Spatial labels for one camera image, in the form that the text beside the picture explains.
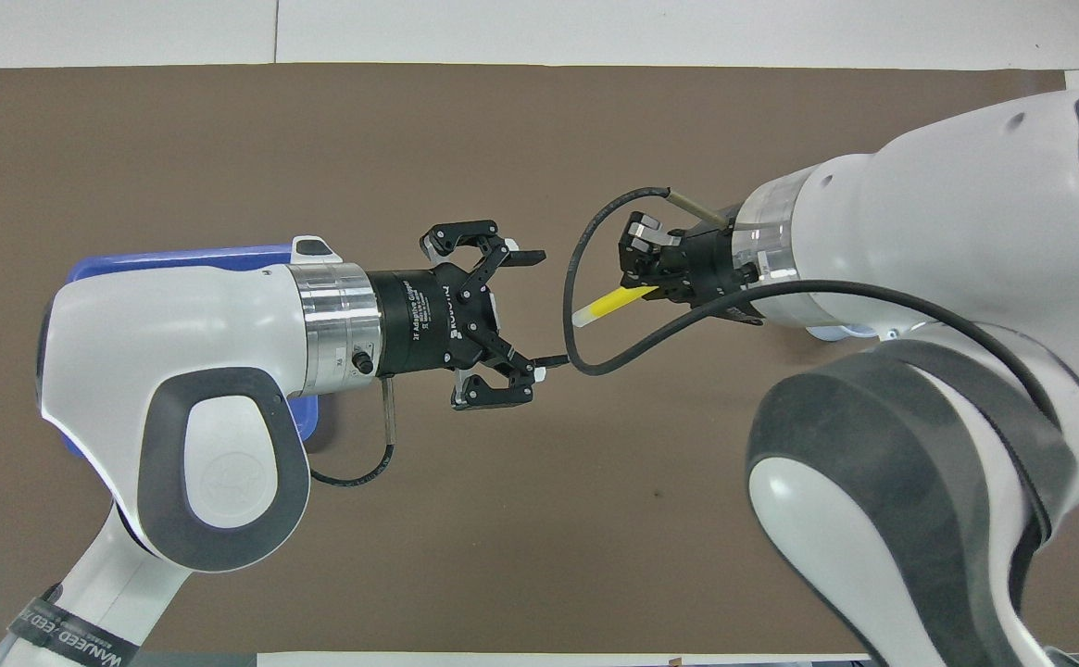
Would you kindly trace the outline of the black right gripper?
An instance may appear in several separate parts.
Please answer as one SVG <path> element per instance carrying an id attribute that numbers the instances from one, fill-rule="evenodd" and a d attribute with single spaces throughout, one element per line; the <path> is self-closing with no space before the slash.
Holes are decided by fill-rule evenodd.
<path id="1" fill-rule="evenodd" d="M 689 308 L 741 292 L 759 282 L 759 269 L 750 262 L 735 263 L 733 237 L 730 228 L 663 231 L 660 220 L 634 210 L 628 219 L 628 239 L 617 245 L 622 283 L 648 283 L 655 275 L 655 299 Z"/>

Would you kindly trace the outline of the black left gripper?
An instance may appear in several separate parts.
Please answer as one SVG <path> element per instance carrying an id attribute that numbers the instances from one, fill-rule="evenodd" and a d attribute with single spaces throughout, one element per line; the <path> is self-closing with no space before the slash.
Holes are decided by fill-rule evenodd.
<path id="1" fill-rule="evenodd" d="M 476 246 L 483 255 L 469 273 L 446 263 L 459 246 Z M 484 287 L 501 267 L 538 266 L 546 253 L 518 249 L 498 235 L 493 220 L 434 224 L 420 239 L 420 248 L 433 269 L 367 274 L 383 337 L 377 375 L 453 369 L 455 410 L 532 401 L 533 385 L 544 379 L 550 359 L 528 359 L 496 333 L 496 309 Z M 475 375 L 477 363 L 505 376 L 507 387 L 492 387 Z"/>

